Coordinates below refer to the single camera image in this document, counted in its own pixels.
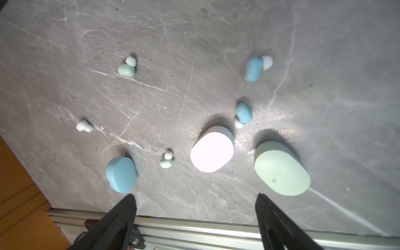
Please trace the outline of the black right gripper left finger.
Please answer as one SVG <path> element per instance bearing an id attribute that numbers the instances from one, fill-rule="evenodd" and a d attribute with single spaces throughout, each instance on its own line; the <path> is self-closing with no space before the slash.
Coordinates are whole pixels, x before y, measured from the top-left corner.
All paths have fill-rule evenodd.
<path id="1" fill-rule="evenodd" d="M 136 200 L 126 195 L 71 250 L 127 250 L 136 217 Z"/>

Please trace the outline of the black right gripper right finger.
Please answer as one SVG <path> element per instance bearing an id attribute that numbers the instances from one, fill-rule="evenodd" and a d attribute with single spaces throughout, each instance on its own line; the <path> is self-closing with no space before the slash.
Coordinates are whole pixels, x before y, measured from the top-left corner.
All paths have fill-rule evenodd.
<path id="1" fill-rule="evenodd" d="M 323 250 L 271 199 L 258 194 L 255 211 L 266 250 Z"/>

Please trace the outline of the white earbud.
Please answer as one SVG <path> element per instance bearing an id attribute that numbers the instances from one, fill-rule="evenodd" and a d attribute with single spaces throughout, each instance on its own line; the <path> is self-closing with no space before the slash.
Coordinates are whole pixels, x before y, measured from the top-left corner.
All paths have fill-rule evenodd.
<path id="1" fill-rule="evenodd" d="M 93 126 L 89 124 L 86 120 L 80 121 L 78 124 L 76 124 L 76 129 L 80 132 L 85 131 L 85 132 L 92 132 L 93 131 Z"/>

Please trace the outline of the white earbud charging case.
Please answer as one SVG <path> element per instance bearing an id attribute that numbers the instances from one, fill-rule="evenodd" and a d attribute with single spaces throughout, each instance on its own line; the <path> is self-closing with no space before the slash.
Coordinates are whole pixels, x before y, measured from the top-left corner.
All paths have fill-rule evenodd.
<path id="1" fill-rule="evenodd" d="M 200 171 L 212 173 L 228 163 L 234 154 L 234 136 L 223 126 L 206 130 L 190 152 L 192 164 Z"/>

